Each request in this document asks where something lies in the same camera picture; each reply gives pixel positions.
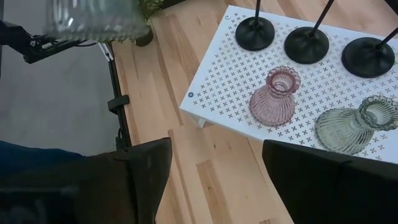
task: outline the ribbed glass vase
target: ribbed glass vase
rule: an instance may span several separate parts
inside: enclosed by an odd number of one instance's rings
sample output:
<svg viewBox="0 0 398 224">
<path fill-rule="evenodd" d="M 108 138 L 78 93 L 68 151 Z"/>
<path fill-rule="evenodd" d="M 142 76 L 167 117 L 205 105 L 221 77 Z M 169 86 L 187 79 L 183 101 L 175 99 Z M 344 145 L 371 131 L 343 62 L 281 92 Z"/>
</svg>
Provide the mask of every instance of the ribbed glass vase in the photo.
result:
<svg viewBox="0 0 398 224">
<path fill-rule="evenodd" d="M 249 104 L 251 114 L 266 126 L 287 123 L 294 114 L 294 97 L 300 87 L 298 73 L 289 67 L 276 67 L 268 73 L 266 84 L 256 90 Z"/>
<path fill-rule="evenodd" d="M 398 127 L 398 103 L 385 96 L 366 98 L 359 109 L 332 109 L 315 123 L 319 142 L 333 152 L 357 154 L 370 142 L 375 131 Z"/>
<path fill-rule="evenodd" d="M 46 0 L 44 33 L 60 39 L 126 40 L 146 35 L 139 0 Z"/>
</svg>

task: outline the grey floor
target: grey floor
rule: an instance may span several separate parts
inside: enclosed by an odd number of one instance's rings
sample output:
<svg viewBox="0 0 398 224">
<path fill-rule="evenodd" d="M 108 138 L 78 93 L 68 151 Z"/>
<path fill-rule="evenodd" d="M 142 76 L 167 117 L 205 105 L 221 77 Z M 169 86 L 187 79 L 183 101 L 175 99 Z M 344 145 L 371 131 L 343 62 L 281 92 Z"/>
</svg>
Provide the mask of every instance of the grey floor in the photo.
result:
<svg viewBox="0 0 398 224">
<path fill-rule="evenodd" d="M 4 20 L 41 34 L 46 0 L 4 0 Z M 72 48 L 29 65 L 2 48 L 0 140 L 84 155 L 115 150 L 119 124 L 107 61 L 98 46 Z"/>
</svg>

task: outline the vase rim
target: vase rim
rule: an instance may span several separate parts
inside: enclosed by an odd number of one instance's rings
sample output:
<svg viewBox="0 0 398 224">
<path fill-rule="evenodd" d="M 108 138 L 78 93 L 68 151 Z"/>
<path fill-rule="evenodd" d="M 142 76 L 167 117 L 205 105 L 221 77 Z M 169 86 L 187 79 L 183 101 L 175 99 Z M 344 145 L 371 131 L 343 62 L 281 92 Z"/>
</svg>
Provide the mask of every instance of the vase rim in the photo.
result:
<svg viewBox="0 0 398 224">
<path fill-rule="evenodd" d="M 291 87 L 286 90 L 278 90 L 273 85 L 274 79 L 281 74 L 288 75 L 292 79 Z M 269 71 L 266 82 L 267 85 L 271 88 L 272 92 L 274 92 L 275 94 L 289 95 L 295 93 L 300 88 L 301 79 L 299 74 L 293 68 L 286 66 L 279 66 Z"/>
<path fill-rule="evenodd" d="M 393 113 L 391 114 L 391 120 L 384 124 L 377 124 L 375 122 L 372 122 L 367 114 L 367 109 L 369 108 L 369 106 L 374 105 L 377 102 L 384 103 L 386 106 L 391 107 L 391 110 L 393 111 Z M 377 95 L 367 97 L 363 100 L 361 106 L 359 106 L 359 112 L 361 113 L 361 117 L 362 119 L 364 119 L 366 124 L 370 125 L 370 127 L 372 128 L 384 131 L 398 128 L 398 102 L 394 101 L 392 98 Z"/>
</svg>

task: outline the candle holder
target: candle holder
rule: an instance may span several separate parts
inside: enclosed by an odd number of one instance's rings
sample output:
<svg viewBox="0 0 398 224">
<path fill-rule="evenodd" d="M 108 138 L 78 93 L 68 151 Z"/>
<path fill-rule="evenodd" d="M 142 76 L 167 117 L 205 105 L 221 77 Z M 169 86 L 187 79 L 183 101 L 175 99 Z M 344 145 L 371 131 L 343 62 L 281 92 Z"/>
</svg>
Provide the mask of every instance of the candle holder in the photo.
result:
<svg viewBox="0 0 398 224">
<path fill-rule="evenodd" d="M 236 28 L 235 39 L 245 50 L 262 50 L 272 43 L 275 37 L 274 26 L 265 18 L 259 17 L 261 0 L 256 3 L 256 15 L 243 20 Z"/>
<path fill-rule="evenodd" d="M 384 40 L 363 37 L 350 42 L 341 55 L 344 67 L 362 78 L 376 78 L 387 73 L 396 61 L 395 53 L 387 42 L 397 33 L 398 28 Z"/>
<path fill-rule="evenodd" d="M 328 1 L 315 27 L 300 27 L 287 36 L 285 52 L 290 59 L 301 64 L 312 64 L 322 60 L 328 53 L 328 37 L 318 28 L 333 2 Z"/>
</svg>

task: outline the white perforated board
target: white perforated board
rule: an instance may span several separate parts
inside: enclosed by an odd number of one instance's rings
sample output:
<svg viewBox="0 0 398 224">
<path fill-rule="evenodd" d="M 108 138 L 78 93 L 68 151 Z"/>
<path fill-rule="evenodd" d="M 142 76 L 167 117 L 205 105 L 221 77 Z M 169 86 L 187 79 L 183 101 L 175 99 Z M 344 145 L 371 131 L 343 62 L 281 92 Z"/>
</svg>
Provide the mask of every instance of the white perforated board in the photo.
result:
<svg viewBox="0 0 398 224">
<path fill-rule="evenodd" d="M 384 95 L 398 100 L 398 69 L 374 79 L 350 74 L 341 63 L 341 52 L 352 40 L 375 37 L 346 29 L 320 26 L 329 38 L 326 57 L 312 65 L 301 65 L 284 52 L 284 41 L 295 28 L 314 23 L 260 12 L 275 27 L 275 39 L 258 52 L 243 50 L 235 41 L 238 24 L 254 15 L 251 9 L 229 6 L 198 71 L 180 105 L 180 109 L 224 126 L 251 138 L 301 144 L 324 149 L 315 138 L 315 120 L 332 108 L 357 108 L 368 96 Z M 389 45 L 398 49 L 398 40 Z M 290 123 L 272 128 L 258 123 L 249 112 L 251 95 L 265 84 L 269 70 L 292 67 L 301 77 L 300 89 L 294 94 L 295 114 Z M 398 164 L 396 139 L 398 130 L 375 132 L 365 150 L 356 156 Z"/>
</svg>

